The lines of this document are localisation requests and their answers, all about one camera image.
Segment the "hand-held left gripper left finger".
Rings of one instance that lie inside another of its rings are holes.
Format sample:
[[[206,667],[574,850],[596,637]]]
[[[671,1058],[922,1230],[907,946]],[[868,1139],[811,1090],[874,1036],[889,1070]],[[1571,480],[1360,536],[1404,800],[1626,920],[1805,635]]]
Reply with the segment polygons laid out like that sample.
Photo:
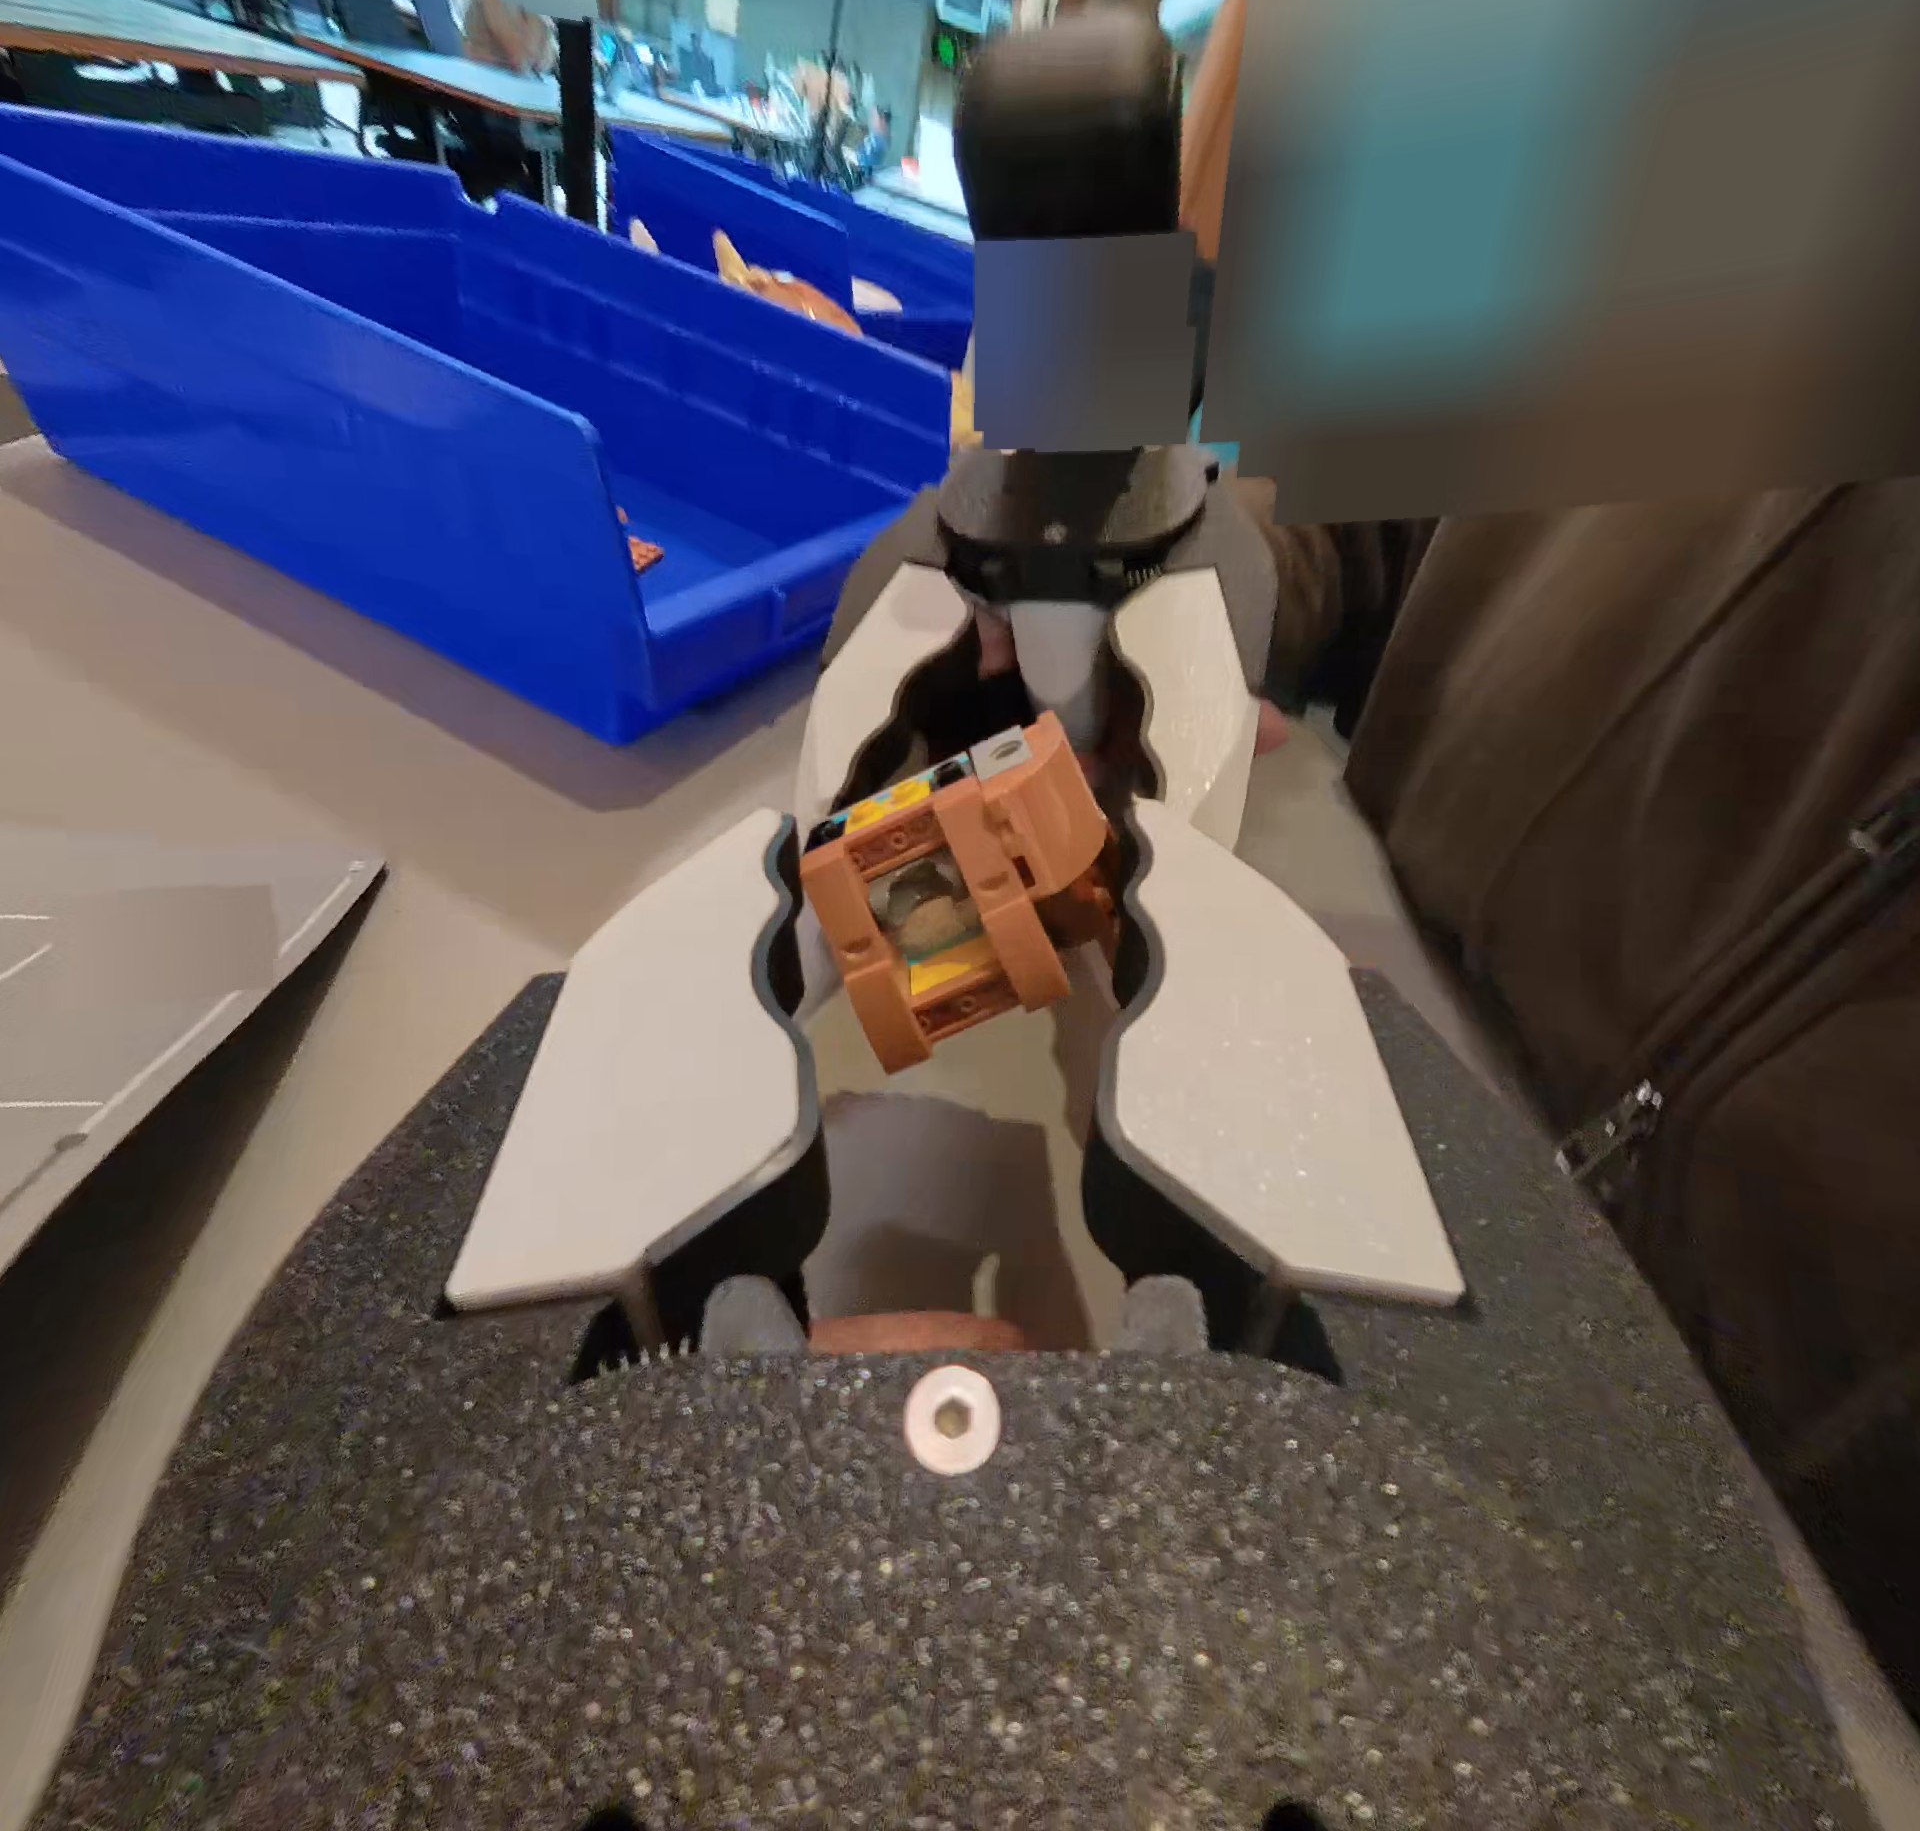
[[[733,1276],[800,1278],[829,1182],[798,910],[798,825],[761,807],[589,935],[453,1260],[453,1310],[697,1314]]]

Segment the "person's brown jacket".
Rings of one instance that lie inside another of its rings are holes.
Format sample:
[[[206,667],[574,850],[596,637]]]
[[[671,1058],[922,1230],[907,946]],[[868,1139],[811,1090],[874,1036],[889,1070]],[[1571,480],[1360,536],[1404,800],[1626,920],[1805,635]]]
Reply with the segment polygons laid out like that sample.
[[[1811,1538],[1916,1553],[1916,477],[1435,528],[1348,785]]]

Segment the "grey desk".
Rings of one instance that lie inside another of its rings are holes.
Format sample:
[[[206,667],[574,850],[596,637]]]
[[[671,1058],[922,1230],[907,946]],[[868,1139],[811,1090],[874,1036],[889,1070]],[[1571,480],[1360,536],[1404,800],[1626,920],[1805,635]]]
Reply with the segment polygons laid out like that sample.
[[[4,445],[4,819],[201,844],[339,842],[388,875],[48,1220],[4,1276],[4,1827],[73,1729],[147,1499],[228,1340],[343,1178],[527,980],[662,868],[781,804],[807,662],[628,749],[161,519],[32,438]],[[1255,762],[1242,856],[1512,1084],[1419,939],[1315,714]],[[883,1075],[813,1027],[834,1207],[826,1316],[999,1310],[1116,1324],[1081,1217],[1087,1114],[1042,1020]]]

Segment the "blue plastic bin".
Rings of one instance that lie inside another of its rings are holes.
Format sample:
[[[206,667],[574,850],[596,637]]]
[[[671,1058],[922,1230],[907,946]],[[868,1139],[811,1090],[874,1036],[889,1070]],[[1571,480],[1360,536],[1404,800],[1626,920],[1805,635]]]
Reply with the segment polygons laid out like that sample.
[[[785,178],[721,148],[630,127],[609,133],[609,227],[716,272],[711,236],[741,259],[815,284],[862,330],[958,372],[972,343],[972,248],[871,210],[853,195]]]
[[[421,162],[7,107],[3,234],[57,455],[611,746],[948,469],[938,366]]]

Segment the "person's right forearm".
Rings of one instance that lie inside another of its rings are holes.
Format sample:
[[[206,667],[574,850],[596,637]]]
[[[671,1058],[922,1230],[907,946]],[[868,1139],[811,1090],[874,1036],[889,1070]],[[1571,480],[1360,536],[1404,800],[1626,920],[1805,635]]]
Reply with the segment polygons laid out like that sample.
[[[1283,711],[1331,709],[1353,739],[1437,519],[1263,522],[1277,575],[1266,684]]]

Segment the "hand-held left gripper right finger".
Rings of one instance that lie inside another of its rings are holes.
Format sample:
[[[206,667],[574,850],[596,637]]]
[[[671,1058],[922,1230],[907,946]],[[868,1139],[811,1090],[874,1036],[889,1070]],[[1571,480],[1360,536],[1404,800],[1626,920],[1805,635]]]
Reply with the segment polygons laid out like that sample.
[[[1357,972],[1279,882],[1165,807],[1122,825],[1095,1243],[1266,1352],[1314,1296],[1456,1312],[1471,1284]]]

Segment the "brown brick figure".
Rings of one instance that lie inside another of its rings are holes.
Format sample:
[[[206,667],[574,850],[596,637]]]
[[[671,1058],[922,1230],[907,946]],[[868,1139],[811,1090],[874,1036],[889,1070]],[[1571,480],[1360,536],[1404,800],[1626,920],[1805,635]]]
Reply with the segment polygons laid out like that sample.
[[[776,305],[800,317],[834,330],[862,335],[859,317],[900,312],[903,302],[885,287],[853,278],[851,305],[843,305],[815,282],[777,267],[750,264],[725,230],[711,230],[711,259],[716,277],[762,302]]]

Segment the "grey instruction booklet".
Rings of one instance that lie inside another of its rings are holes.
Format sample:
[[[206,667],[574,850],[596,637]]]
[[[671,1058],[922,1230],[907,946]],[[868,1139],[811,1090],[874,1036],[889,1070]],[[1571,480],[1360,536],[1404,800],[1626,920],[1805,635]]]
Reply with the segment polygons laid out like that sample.
[[[3,1266],[375,887],[355,844],[3,825]]]

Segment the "person's left hand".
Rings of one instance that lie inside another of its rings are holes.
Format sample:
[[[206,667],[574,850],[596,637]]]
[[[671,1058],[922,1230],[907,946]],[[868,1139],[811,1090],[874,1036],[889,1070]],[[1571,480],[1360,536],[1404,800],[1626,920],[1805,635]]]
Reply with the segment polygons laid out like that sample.
[[[1012,1354],[1030,1349],[1021,1324],[960,1310],[898,1310],[816,1319],[807,1343],[820,1354]]]

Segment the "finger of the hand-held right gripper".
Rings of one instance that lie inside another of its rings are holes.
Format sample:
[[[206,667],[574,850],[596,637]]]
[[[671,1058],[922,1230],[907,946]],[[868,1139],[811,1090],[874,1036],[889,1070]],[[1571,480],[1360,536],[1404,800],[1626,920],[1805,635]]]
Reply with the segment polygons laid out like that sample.
[[[811,834],[930,742],[978,684],[972,599],[930,563],[855,563],[803,717],[791,815]]]
[[[1111,620],[1116,681],[1140,703],[1144,792],[1236,850],[1261,709],[1246,681],[1216,570],[1176,570],[1136,591]]]

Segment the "colourful toy brick build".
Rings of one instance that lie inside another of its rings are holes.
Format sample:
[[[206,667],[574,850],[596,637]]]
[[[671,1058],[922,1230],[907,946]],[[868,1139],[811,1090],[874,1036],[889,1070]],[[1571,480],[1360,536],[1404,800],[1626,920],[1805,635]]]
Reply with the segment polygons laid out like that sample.
[[[1116,836],[1044,714],[829,813],[803,900],[879,1065],[1071,989],[1070,954],[1116,947]]]

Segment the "brown background desk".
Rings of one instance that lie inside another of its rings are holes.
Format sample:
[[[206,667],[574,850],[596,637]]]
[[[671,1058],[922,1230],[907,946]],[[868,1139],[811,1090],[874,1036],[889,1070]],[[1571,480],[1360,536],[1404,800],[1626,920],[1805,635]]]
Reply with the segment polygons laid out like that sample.
[[[365,82],[365,73],[349,61],[152,0],[3,0],[3,45],[64,60],[162,61],[352,86]]]

